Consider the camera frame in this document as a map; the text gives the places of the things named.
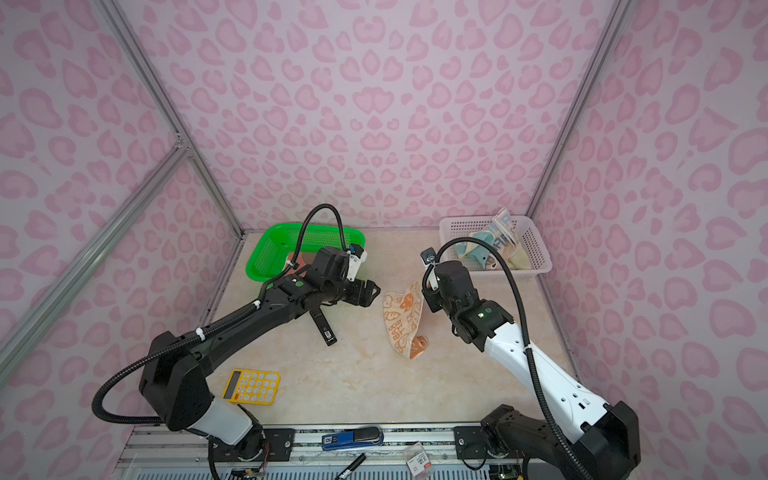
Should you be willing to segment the cream orange patterned towel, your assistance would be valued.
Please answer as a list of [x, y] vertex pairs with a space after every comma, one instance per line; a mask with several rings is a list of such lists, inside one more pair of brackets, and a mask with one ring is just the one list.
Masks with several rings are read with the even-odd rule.
[[402, 357], [413, 360], [428, 347], [428, 340], [418, 333], [424, 298], [421, 283], [411, 283], [404, 292], [386, 292], [383, 318], [391, 347]]

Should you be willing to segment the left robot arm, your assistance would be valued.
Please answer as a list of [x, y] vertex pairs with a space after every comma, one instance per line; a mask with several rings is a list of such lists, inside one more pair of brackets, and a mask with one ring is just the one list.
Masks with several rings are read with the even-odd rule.
[[217, 445], [252, 459], [263, 449], [261, 424], [244, 408], [215, 397], [207, 377], [254, 340], [323, 304], [343, 301], [367, 308], [380, 292], [371, 280], [322, 277], [311, 270], [287, 275], [266, 290], [259, 305], [248, 304], [200, 333], [156, 337], [140, 393], [169, 430], [209, 436]]

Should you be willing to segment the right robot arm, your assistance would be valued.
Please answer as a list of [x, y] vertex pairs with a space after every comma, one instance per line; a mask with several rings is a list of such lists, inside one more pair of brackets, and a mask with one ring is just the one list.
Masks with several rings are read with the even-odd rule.
[[626, 479], [641, 460], [639, 420], [624, 402], [609, 404], [570, 376], [532, 342], [522, 322], [472, 285], [427, 286], [429, 308], [444, 312], [456, 335], [519, 380], [542, 412], [532, 418], [501, 405], [486, 415], [488, 453], [520, 453], [555, 466], [567, 479]]

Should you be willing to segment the black marker device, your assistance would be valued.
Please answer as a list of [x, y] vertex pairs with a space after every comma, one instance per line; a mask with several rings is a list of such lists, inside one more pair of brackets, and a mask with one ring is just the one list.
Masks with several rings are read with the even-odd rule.
[[337, 337], [322, 310], [320, 308], [313, 309], [310, 311], [310, 315], [325, 344], [327, 346], [334, 345], [337, 342]]

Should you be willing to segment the white blue lettered towel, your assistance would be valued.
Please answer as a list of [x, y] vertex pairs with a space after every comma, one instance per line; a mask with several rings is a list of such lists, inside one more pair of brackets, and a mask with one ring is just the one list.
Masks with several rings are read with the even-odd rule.
[[510, 269], [518, 268], [523, 247], [512, 225], [512, 216], [506, 208], [502, 208], [486, 228], [477, 234], [477, 237], [492, 245]]

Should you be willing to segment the green plastic basket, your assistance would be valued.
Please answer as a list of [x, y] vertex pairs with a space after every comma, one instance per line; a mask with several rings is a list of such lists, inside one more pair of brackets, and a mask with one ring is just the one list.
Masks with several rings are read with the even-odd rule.
[[[283, 223], [266, 230], [246, 264], [246, 275], [254, 282], [264, 282], [277, 276], [292, 258], [300, 228], [301, 223]], [[341, 247], [338, 227], [310, 225], [300, 252], [317, 253], [326, 246]]]

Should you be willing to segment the yellow calculator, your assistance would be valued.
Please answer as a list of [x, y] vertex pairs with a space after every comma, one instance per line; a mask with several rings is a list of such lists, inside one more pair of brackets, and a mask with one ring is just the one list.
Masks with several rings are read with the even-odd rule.
[[277, 372], [235, 369], [222, 398], [230, 403], [269, 406], [277, 397], [280, 382], [281, 375]]

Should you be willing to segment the blue stapler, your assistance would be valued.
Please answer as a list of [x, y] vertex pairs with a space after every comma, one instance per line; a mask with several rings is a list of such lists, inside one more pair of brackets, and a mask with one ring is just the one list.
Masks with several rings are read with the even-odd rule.
[[380, 427], [366, 426], [323, 435], [321, 449], [323, 451], [337, 451], [367, 448], [381, 446], [383, 441], [384, 433]]

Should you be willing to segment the small plastic bag red label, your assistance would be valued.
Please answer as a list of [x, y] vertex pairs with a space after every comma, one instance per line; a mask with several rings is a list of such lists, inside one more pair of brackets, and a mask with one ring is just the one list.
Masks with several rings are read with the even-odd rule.
[[408, 446], [404, 452], [406, 467], [414, 480], [426, 480], [432, 474], [432, 463], [421, 442]]

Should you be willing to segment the black pen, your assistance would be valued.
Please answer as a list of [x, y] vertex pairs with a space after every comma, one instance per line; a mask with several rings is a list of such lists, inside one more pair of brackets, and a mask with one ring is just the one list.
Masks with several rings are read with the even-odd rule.
[[345, 467], [336, 477], [335, 480], [346, 480], [354, 473], [366, 460], [365, 453], [358, 455], [347, 467]]

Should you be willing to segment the aluminium frame rail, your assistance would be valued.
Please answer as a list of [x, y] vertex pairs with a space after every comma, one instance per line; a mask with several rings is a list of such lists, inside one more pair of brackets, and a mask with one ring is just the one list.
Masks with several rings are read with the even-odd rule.
[[22, 325], [12, 333], [8, 342], [1, 348], [2, 384], [6, 384], [9, 378], [19, 370], [27, 357], [49, 333], [65, 307], [69, 306], [75, 296], [83, 290], [85, 284], [93, 277], [108, 255], [115, 250], [118, 243], [135, 225], [141, 214], [181, 165], [187, 163], [194, 169], [235, 238], [233, 250], [227, 257], [228, 262], [236, 260], [245, 236], [245, 230], [192, 140], [167, 88], [147, 57], [121, 5], [117, 1], [94, 1], [92, 4], [101, 13], [104, 22], [115, 36], [123, 54], [130, 61], [152, 99], [153, 105], [159, 109], [162, 118], [173, 132], [176, 143], [159, 166], [142, 180], [138, 189], [125, 200], [78, 253], [62, 275], [41, 297], [41, 302], [22, 317]]

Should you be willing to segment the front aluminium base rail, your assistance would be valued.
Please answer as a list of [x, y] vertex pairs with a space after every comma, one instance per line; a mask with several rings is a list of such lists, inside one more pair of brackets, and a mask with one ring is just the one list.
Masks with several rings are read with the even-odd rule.
[[120, 454], [115, 479], [334, 479], [358, 455], [367, 458], [348, 479], [410, 479], [403, 452], [421, 442], [432, 463], [430, 479], [559, 479], [561, 472], [520, 453], [487, 452], [477, 423], [390, 423], [381, 425], [381, 446], [323, 451], [323, 435], [342, 424], [274, 424], [266, 428], [270, 458], [232, 460], [221, 451], [208, 459], [207, 440], [159, 426], [137, 427]]

